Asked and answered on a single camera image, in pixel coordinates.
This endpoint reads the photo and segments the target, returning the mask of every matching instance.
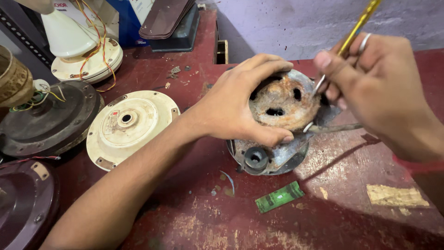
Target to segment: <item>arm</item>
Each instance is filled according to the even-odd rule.
[[[444,214],[444,126],[427,104],[413,50],[407,39],[359,34],[347,60],[331,52],[314,59],[330,84],[320,89],[342,109],[350,109],[364,128],[405,161],[418,186]]]
[[[204,136],[289,142],[286,129],[256,123],[248,99],[257,85],[292,63],[259,54],[225,72],[192,108],[136,153],[107,173],[66,211],[41,249],[114,249],[129,234],[137,212],[168,170]]]

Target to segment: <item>hand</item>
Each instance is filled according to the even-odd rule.
[[[336,56],[339,45],[316,55],[316,67],[330,81],[320,91],[342,109],[349,108],[399,158],[443,160],[444,128],[424,98],[409,41],[371,35],[359,55],[365,35],[357,36],[347,60]]]
[[[256,141],[273,147],[294,139],[281,128],[259,125],[251,114],[248,101],[261,81],[273,73],[289,71],[293,64],[279,56],[258,54],[224,72],[211,90],[183,115],[202,136]]]

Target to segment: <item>yellow screwdriver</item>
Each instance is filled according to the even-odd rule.
[[[373,12],[375,12],[379,3],[381,3],[381,0],[370,0],[369,4],[367,5],[367,7],[365,7],[364,11],[362,12],[361,16],[356,22],[355,27],[353,27],[353,29],[347,35],[347,38],[345,39],[339,51],[337,52],[338,56],[344,56],[344,53],[349,50],[353,41],[355,41],[355,38],[357,37],[359,32],[361,32],[361,29],[364,26],[364,24],[367,23],[370,16],[373,14]],[[317,90],[321,86],[322,82],[324,82],[324,80],[325,80],[325,75],[323,75],[321,80],[319,80],[318,84],[316,85],[316,88],[313,90],[312,96],[316,94]]]

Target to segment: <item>wooden workbench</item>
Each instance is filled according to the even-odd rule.
[[[233,65],[213,64],[216,11],[201,11],[200,15],[192,52],[152,53],[149,47],[124,50],[117,85],[102,94],[105,104],[129,92],[156,90],[170,96],[185,112],[205,95]],[[416,59],[426,98],[444,120],[444,49],[417,52]],[[293,62],[296,70],[314,76],[311,60]],[[179,77],[167,78],[175,66],[182,70]],[[107,88],[109,82],[98,88]],[[352,115],[344,112],[333,122],[351,121]],[[381,206],[370,201],[367,185],[417,186],[392,161],[390,150],[382,143],[366,141],[361,137],[365,134],[360,129],[316,136],[304,162],[280,176],[238,173],[224,140],[201,139],[148,200],[121,248],[444,248],[444,218],[433,204]],[[91,162],[84,143],[62,157],[63,163],[56,168],[61,185],[60,214],[106,174]],[[232,177],[234,195],[220,170]],[[306,193],[304,197],[259,213],[255,199],[295,180]]]

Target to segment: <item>screw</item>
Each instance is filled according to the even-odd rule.
[[[43,214],[39,214],[39,215],[37,215],[37,217],[34,219],[34,222],[35,223],[39,223],[40,221],[42,221],[43,220]]]

